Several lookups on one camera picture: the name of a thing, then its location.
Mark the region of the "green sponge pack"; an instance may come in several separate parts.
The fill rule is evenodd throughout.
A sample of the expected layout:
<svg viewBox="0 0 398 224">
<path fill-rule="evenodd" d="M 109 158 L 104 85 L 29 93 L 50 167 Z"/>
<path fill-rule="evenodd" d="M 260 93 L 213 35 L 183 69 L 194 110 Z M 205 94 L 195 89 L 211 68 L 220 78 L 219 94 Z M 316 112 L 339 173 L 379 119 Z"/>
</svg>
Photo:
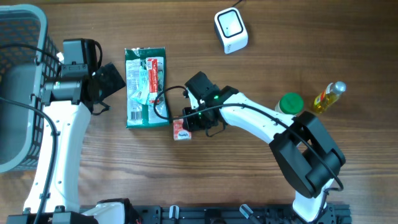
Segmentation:
<svg viewBox="0 0 398 224">
<path fill-rule="evenodd" d="M 169 124 L 164 47 L 125 49 L 127 128 Z"/>
</svg>

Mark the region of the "sponge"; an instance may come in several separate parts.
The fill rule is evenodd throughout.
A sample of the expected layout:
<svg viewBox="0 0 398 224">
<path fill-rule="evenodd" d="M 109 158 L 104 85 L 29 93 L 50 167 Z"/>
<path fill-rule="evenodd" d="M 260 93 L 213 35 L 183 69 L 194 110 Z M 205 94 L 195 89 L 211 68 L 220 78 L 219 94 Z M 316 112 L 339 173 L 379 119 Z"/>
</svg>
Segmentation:
<svg viewBox="0 0 398 224">
<path fill-rule="evenodd" d="M 183 127 L 183 119 L 173 120 L 174 140 L 191 140 L 192 134 Z"/>
</svg>

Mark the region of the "green lid jar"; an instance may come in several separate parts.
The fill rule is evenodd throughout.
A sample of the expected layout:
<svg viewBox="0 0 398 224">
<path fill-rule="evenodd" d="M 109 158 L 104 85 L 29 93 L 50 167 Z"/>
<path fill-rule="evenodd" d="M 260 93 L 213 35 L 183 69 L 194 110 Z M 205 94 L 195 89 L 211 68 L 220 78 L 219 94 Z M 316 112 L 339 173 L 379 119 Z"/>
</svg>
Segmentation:
<svg viewBox="0 0 398 224">
<path fill-rule="evenodd" d="M 275 111 L 283 114 L 299 114 L 304 108 L 304 101 L 297 93 L 286 93 L 276 104 Z"/>
</svg>

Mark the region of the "yellow dish soap bottle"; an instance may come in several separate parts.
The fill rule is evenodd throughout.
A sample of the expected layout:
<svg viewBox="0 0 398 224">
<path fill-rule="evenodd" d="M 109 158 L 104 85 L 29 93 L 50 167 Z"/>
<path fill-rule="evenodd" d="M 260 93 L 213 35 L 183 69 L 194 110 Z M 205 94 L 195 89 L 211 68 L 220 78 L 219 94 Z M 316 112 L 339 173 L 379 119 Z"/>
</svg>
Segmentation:
<svg viewBox="0 0 398 224">
<path fill-rule="evenodd" d="M 346 83 L 337 81 L 330 83 L 314 100 L 312 109 L 315 113 L 325 112 L 346 91 Z"/>
</svg>

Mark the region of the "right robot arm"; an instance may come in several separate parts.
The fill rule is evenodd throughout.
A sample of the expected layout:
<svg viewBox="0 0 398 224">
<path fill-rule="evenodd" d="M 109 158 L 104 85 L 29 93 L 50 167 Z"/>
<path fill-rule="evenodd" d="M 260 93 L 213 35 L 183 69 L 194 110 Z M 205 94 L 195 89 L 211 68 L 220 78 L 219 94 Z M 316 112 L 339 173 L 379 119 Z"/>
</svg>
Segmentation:
<svg viewBox="0 0 398 224">
<path fill-rule="evenodd" d="M 343 190 L 338 174 L 346 158 L 314 114 L 276 112 L 231 86 L 219 88 L 203 72 L 186 82 L 184 96 L 191 104 L 183 109 L 185 129 L 208 131 L 222 124 L 241 128 L 263 140 L 295 190 L 295 217 L 306 223 L 322 219 L 329 193 Z"/>
</svg>

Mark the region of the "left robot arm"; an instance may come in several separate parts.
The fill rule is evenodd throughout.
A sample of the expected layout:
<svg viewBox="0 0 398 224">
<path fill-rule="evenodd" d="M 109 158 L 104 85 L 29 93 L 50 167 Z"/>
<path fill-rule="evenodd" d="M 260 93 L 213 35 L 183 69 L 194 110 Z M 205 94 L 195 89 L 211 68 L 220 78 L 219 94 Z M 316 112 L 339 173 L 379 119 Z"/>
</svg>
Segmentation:
<svg viewBox="0 0 398 224">
<path fill-rule="evenodd" d="M 78 173 L 83 138 L 93 107 L 125 87 L 116 67 L 102 66 L 103 51 L 92 39 L 63 42 L 64 60 L 42 89 L 44 118 L 39 163 L 21 215 L 8 223 L 98 223 L 80 211 Z"/>
</svg>

